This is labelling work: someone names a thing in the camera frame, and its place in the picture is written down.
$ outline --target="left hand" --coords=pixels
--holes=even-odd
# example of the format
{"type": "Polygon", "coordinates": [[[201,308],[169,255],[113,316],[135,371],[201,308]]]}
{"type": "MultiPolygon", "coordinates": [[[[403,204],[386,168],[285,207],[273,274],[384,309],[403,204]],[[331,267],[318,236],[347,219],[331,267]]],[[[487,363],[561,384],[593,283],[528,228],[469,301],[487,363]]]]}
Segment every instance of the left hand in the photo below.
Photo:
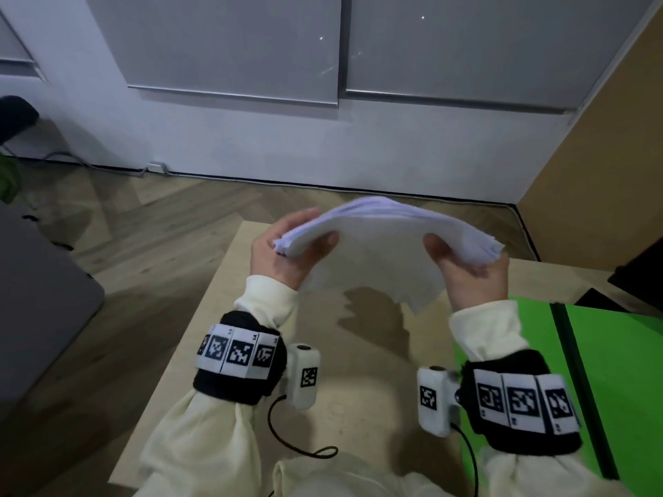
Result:
{"type": "Polygon", "coordinates": [[[286,258],[274,251],[273,243],[286,232],[317,218],[320,210],[317,207],[304,209],[283,216],[267,231],[251,243],[251,275],[265,275],[291,290],[298,290],[311,269],[338,244],[337,232],[330,232],[318,237],[296,258],[286,258]]]}

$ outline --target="black wrist strap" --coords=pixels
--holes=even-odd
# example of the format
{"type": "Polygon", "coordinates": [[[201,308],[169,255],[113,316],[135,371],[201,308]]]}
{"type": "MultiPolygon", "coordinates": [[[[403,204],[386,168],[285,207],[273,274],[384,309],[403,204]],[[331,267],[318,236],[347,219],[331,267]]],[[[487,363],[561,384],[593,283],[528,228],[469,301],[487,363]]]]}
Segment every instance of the black wrist strap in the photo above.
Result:
{"type": "Polygon", "coordinates": [[[283,375],[286,346],[277,330],[261,326],[248,312],[228,312],[221,325],[225,327],[210,329],[198,349],[194,389],[220,400],[256,405],[283,375]]]}
{"type": "Polygon", "coordinates": [[[530,349],[467,362],[458,400],[472,429],[494,449],[516,455],[565,455],[582,446],[564,380],[530,349]]]}

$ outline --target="wooden floor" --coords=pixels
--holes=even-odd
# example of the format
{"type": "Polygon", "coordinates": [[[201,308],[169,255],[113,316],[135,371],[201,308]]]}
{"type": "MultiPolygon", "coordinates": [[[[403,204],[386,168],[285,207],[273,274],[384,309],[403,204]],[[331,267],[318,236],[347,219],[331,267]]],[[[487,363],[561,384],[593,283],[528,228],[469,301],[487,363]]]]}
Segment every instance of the wooden floor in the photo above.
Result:
{"type": "MultiPolygon", "coordinates": [[[[55,164],[22,167],[18,204],[104,286],[106,303],[0,424],[0,496],[127,496],[106,480],[242,220],[358,194],[55,164]]],[[[396,200],[457,216],[533,259],[505,207],[396,200]]]]}

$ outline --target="cream sleeve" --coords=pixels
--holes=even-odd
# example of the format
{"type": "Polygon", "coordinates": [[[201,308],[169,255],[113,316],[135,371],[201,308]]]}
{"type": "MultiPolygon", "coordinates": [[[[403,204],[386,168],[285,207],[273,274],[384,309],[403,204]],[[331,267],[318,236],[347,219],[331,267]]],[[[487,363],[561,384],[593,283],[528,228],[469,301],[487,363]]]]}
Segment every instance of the cream sleeve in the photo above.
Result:
{"type": "MultiPolygon", "coordinates": [[[[528,349],[515,301],[493,301],[461,310],[449,320],[453,338],[472,361],[500,359],[528,349]]],[[[619,482],[588,470],[579,454],[528,457],[485,449],[479,465],[491,497],[623,497],[632,494],[619,482]]]]}
{"type": "MultiPolygon", "coordinates": [[[[269,277],[251,275],[235,309],[278,328],[297,292],[269,277]]],[[[253,434],[253,406],[190,391],[154,430],[141,455],[149,476],[139,497],[258,497],[261,465],[253,434]]]]}

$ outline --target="hand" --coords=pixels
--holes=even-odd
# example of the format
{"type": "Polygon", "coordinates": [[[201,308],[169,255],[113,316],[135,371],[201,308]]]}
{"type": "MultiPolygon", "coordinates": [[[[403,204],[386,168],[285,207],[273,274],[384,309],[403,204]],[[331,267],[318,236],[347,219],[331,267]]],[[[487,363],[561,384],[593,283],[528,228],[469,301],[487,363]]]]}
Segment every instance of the hand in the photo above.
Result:
{"type": "Polygon", "coordinates": [[[472,267],[461,262],[447,243],[437,235],[427,234],[424,237],[424,247],[442,271],[454,312],[491,301],[508,300],[507,253],[502,251],[502,255],[494,263],[472,267]]]}
{"type": "Polygon", "coordinates": [[[251,275],[266,275],[285,284],[292,290],[298,290],[316,263],[327,256],[338,244],[338,233],[331,232],[318,237],[296,258],[286,258],[274,251],[274,241],[283,234],[304,223],[317,218],[317,207],[304,209],[283,216],[267,232],[251,243],[251,275]]]}

